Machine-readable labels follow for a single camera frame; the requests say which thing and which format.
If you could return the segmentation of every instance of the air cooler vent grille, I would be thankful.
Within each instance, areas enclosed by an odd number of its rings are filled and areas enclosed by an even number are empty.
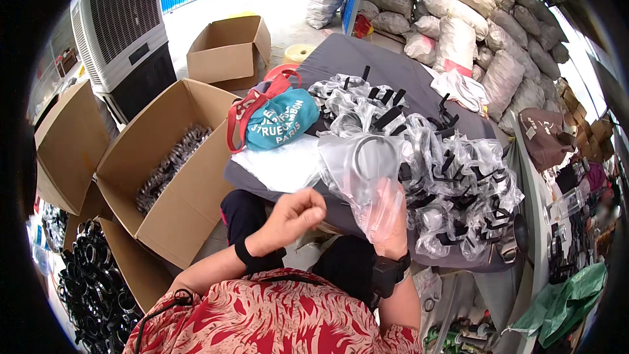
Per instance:
[[[81,26],[81,12],[79,12],[79,9],[75,9],[74,14],[72,15],[72,26],[74,27],[74,32],[76,34],[79,54],[81,55],[81,60],[83,61],[85,69],[87,70],[87,74],[89,74],[89,78],[92,80],[92,83],[94,85],[102,85],[103,83],[98,77],[98,73],[96,72],[96,68],[94,67],[94,62],[92,61],[92,57],[89,54],[89,50],[87,48],[85,34],[83,33],[83,27]]]
[[[89,4],[106,64],[159,25],[157,0],[89,0]]]

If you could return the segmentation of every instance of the stacked sack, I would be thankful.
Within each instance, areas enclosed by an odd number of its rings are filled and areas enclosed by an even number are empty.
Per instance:
[[[360,11],[375,29],[403,35],[409,57],[480,82],[487,113],[509,135],[506,110],[557,106],[567,38],[541,0],[362,0]]]

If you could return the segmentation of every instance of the yellow tape roll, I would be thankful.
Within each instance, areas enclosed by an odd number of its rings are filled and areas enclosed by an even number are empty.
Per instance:
[[[284,51],[284,60],[282,61],[282,64],[285,65],[286,63],[294,63],[298,65],[303,62],[308,55],[315,50],[315,48],[316,46],[311,44],[295,44],[290,46],[286,48],[286,51]]]

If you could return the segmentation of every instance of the green plastic bag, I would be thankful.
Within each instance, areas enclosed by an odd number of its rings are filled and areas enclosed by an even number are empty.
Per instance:
[[[505,331],[520,332],[525,338],[539,335],[539,343],[547,348],[592,309],[605,276],[605,264],[598,263],[562,284],[546,284],[522,317]]]

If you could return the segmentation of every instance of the person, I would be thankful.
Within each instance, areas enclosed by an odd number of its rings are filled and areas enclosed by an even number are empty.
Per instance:
[[[281,257],[325,218],[317,191],[283,195],[266,219],[262,199],[234,190],[221,215],[230,246],[175,278],[124,354],[423,352],[410,268],[390,297],[374,300],[371,288],[375,255],[401,260],[408,253],[405,202],[387,239],[371,245],[341,236],[311,272],[284,268]]]

